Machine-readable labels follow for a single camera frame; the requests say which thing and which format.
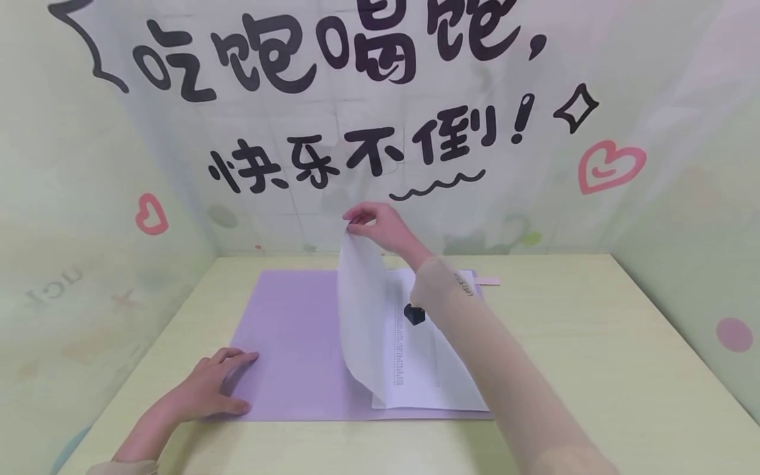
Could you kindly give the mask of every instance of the tabletop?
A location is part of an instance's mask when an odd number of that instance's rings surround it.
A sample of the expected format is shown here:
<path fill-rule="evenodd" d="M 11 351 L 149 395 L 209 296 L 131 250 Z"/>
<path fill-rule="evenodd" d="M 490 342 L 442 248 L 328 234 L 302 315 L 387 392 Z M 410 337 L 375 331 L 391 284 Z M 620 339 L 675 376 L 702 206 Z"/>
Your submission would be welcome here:
<path fill-rule="evenodd" d="M 609 255 L 451 257 L 625 474 L 757 474 L 760 428 Z M 389 267 L 403 265 L 386 258 Z M 337 256 L 219 258 L 61 475 L 109 460 L 138 417 L 230 342 L 259 273 Z M 517 473 L 492 421 L 187 423 L 161 475 Z"/>

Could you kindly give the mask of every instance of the purple folder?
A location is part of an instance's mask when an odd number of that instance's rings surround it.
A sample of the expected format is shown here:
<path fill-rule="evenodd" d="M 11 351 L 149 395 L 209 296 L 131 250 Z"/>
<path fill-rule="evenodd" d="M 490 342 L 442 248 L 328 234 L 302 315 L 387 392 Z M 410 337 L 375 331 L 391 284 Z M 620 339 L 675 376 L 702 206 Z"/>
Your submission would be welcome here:
<path fill-rule="evenodd" d="M 343 361 L 336 271 L 264 271 L 230 343 L 259 351 L 223 391 L 251 401 L 240 420 L 492 419 L 490 413 L 372 409 L 372 392 Z"/>

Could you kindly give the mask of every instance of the pink heart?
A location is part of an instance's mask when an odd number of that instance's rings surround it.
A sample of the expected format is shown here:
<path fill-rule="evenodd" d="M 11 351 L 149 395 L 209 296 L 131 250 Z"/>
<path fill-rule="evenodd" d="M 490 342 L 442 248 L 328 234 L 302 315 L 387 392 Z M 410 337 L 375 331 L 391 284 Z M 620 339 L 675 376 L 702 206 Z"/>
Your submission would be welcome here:
<path fill-rule="evenodd" d="M 588 161 L 599 150 L 604 150 L 606 152 L 606 156 L 604 157 L 604 163 L 606 165 L 610 165 L 616 160 L 623 157 L 633 157 L 636 162 L 628 172 L 623 173 L 621 176 L 618 176 L 615 179 L 601 182 L 596 185 L 589 185 Z M 647 153 L 641 148 L 626 147 L 618 150 L 615 142 L 611 140 L 603 140 L 594 145 L 592 148 L 588 149 L 581 158 L 581 162 L 578 164 L 578 184 L 581 186 L 581 193 L 584 195 L 590 195 L 591 193 L 597 193 L 609 188 L 615 188 L 616 186 L 624 185 L 633 180 L 638 175 L 638 173 L 641 172 L 641 169 L 644 168 L 644 165 L 646 165 L 646 163 Z M 591 170 L 591 175 L 594 176 L 594 178 L 598 179 L 611 178 L 617 175 L 617 173 L 618 170 L 615 168 L 602 171 L 599 169 L 599 167 L 595 166 Z"/>
<path fill-rule="evenodd" d="M 158 236 L 159 234 L 165 233 L 166 230 L 169 229 L 169 221 L 166 220 L 166 214 L 163 212 L 161 203 L 158 202 L 158 199 L 156 199 L 155 196 L 153 196 L 151 193 L 145 193 L 140 197 L 138 205 L 139 211 L 137 213 L 137 216 L 135 216 L 135 223 L 143 233 L 149 236 Z M 154 224 L 153 226 L 148 226 L 145 224 L 145 221 L 147 221 L 151 216 L 151 207 L 156 211 L 159 223 Z"/>

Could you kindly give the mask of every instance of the sheer arm sleeve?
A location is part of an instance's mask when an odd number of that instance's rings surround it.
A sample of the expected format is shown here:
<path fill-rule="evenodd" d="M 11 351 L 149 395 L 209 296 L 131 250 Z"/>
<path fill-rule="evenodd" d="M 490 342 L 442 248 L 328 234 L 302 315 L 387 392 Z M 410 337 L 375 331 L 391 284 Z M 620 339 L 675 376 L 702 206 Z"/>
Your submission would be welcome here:
<path fill-rule="evenodd" d="M 618 473 L 512 334 L 442 259 L 430 258 L 417 271 L 411 302 L 462 359 L 521 473 Z"/>
<path fill-rule="evenodd" d="M 157 475 L 158 464 L 154 461 L 121 464 L 119 462 L 103 462 L 87 471 L 87 475 Z"/>

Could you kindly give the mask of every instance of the white paper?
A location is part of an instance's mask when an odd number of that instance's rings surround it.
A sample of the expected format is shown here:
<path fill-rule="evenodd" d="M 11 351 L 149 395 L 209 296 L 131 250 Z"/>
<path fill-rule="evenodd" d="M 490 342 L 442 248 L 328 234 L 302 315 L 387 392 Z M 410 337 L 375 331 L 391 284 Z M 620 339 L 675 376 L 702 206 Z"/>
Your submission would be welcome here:
<path fill-rule="evenodd" d="M 474 288 L 473 273 L 460 273 Z M 414 280 L 410 269 L 387 271 L 380 248 L 369 239 L 344 236 L 337 288 L 346 367 L 373 393 L 375 409 L 488 410 L 430 318 L 412 326 L 404 316 Z"/>
<path fill-rule="evenodd" d="M 351 375 L 385 400 L 385 265 L 380 248 L 346 233 L 337 265 L 340 346 Z"/>
<path fill-rule="evenodd" d="M 475 288 L 472 271 L 459 271 Z M 459 356 L 429 316 L 413 326 L 404 316 L 415 275 L 410 269 L 386 273 L 385 399 L 375 409 L 417 407 L 488 410 Z"/>

